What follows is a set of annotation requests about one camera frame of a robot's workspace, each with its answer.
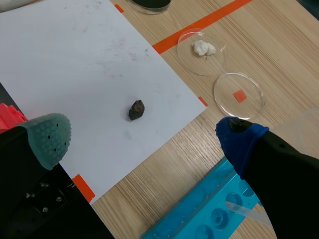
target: dark rock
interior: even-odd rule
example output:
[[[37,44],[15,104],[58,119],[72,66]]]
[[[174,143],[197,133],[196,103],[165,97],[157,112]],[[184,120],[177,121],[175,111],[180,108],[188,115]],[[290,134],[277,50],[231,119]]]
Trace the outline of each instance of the dark rock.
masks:
[[[136,120],[140,117],[142,117],[144,113],[144,104],[141,100],[135,101],[135,103],[132,105],[130,111],[129,111],[129,118],[130,120]]]

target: cotton ball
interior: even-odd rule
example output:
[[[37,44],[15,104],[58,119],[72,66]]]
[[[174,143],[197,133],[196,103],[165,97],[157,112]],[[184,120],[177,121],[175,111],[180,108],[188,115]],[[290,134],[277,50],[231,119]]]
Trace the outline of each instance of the cotton ball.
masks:
[[[208,51],[208,45],[203,40],[199,40],[193,43],[194,45],[194,52],[199,56],[203,56]]]
[[[216,48],[212,44],[207,43],[207,46],[208,46],[208,51],[207,51],[208,56],[216,54]]]

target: blue plastic tray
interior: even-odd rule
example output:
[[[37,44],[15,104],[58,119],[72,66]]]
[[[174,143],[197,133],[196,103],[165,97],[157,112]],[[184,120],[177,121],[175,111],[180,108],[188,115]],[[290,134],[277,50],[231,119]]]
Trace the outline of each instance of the blue plastic tray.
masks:
[[[221,161],[141,239],[226,239],[244,216],[226,208],[229,201],[252,209],[258,202],[233,166]]]

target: petri dish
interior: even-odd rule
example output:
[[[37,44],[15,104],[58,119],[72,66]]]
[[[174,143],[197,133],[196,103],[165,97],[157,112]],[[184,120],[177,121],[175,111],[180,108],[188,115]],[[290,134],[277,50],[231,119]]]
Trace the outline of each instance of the petri dish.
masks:
[[[193,43],[203,40],[216,48],[216,54],[210,56],[198,56],[194,52]],[[226,46],[216,36],[206,34],[201,29],[191,29],[184,32],[177,44],[177,55],[181,63],[192,72],[211,76],[220,74],[226,62]]]
[[[255,119],[265,107],[260,86],[241,72],[223,73],[217,79],[213,93],[218,107],[228,116],[244,120]]]
[[[161,14],[165,12],[171,0],[129,0],[135,10],[145,14]]]

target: orange tape strip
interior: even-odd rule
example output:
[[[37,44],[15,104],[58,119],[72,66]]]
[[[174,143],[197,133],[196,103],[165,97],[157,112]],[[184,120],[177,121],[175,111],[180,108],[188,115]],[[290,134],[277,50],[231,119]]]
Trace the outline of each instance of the orange tape strip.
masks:
[[[247,96],[245,95],[243,90],[236,91],[235,93],[233,93],[233,96],[238,103],[242,103],[245,99],[247,99]]]
[[[182,30],[179,30],[178,32],[165,38],[164,40],[156,43],[155,45],[153,45],[153,48],[159,54],[162,54],[163,52],[177,45],[179,37],[187,30],[191,30],[195,28],[199,28],[199,29],[206,28],[209,25],[213,24],[214,22],[217,22],[218,20],[222,19],[224,16],[231,14],[235,10],[241,8],[242,6],[246,5],[247,3],[251,1],[252,0],[235,0],[227,4],[226,6],[223,6],[220,9],[212,12],[211,14],[203,17],[202,19],[194,22],[193,24],[183,28]]]
[[[80,190],[80,192],[85,197],[86,201],[88,201],[88,203],[95,197],[95,194],[83,180],[80,174],[72,178],[72,181],[75,184],[75,186]]]
[[[208,104],[205,102],[205,100],[200,96],[198,99],[207,107]]]
[[[116,9],[119,10],[120,13],[124,13],[124,10],[121,9],[121,7],[118,4],[115,4],[114,7],[116,7]]]

